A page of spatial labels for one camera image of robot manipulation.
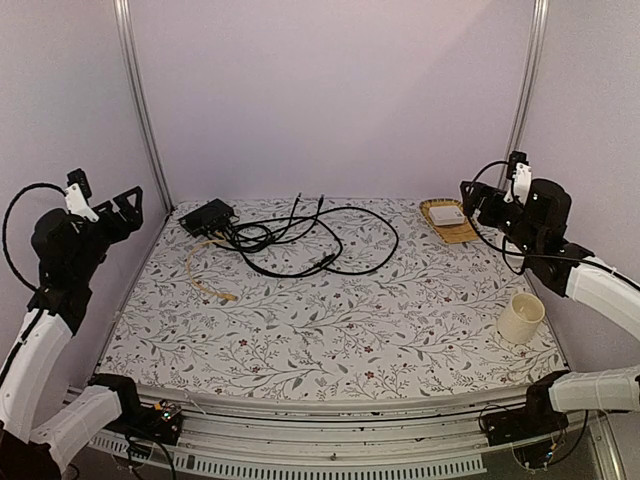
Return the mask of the black network switch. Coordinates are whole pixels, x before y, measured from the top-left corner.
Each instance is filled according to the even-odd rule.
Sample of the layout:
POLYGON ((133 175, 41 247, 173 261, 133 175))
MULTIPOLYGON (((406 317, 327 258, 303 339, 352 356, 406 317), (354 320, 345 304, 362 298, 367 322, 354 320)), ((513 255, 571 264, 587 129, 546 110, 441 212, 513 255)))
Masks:
POLYGON ((214 199, 179 219, 180 226, 193 237, 207 236, 224 228, 235 216, 234 209, 214 199))

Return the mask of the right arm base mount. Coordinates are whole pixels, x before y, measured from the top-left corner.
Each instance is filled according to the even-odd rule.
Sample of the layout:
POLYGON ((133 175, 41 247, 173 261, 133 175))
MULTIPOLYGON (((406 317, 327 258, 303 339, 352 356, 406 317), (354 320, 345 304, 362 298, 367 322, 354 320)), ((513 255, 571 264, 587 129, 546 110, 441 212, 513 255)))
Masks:
POLYGON ((569 426, 560 412, 533 413, 527 407, 508 409, 491 405, 478 418, 479 428, 490 446, 524 441, 560 432, 569 426))

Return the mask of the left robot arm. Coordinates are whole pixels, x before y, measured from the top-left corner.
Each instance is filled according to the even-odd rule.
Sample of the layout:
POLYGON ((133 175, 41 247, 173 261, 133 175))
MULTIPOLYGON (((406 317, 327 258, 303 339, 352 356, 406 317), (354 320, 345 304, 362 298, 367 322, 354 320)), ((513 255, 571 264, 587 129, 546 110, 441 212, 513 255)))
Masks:
POLYGON ((48 422, 34 415, 54 364, 78 330, 92 296, 91 279, 108 249, 143 223, 140 187, 97 207, 79 181, 63 189, 65 207, 48 211, 34 226, 39 283, 21 330, 1 367, 1 476, 59 479, 75 455, 115 422, 128 434, 148 426, 135 382, 119 375, 92 380, 81 395, 48 422))

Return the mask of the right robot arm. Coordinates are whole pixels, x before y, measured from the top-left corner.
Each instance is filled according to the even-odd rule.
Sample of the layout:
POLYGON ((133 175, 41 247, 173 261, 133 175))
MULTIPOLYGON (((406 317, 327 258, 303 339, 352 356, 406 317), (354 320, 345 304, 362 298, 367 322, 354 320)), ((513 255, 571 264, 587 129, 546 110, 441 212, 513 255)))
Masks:
MULTIPOLYGON (((507 202, 505 191, 479 181, 460 185, 463 212, 496 228, 516 247, 523 267, 550 291, 598 312, 633 337, 639 336, 639 284, 594 253, 564 238, 571 197, 547 179, 531 181, 524 201, 507 202)), ((639 410, 639 367, 601 372, 553 372, 527 389, 517 427, 537 436, 556 414, 578 410, 639 410)))

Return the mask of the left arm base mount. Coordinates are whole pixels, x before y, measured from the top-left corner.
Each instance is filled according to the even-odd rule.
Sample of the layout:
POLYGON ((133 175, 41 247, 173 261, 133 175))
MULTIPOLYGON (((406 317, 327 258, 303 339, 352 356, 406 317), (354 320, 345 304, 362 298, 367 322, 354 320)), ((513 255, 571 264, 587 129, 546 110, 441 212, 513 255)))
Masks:
POLYGON ((142 406, 133 416, 122 414, 106 426, 108 431, 163 445, 177 446, 182 433, 184 416, 177 404, 166 400, 153 406, 142 406))

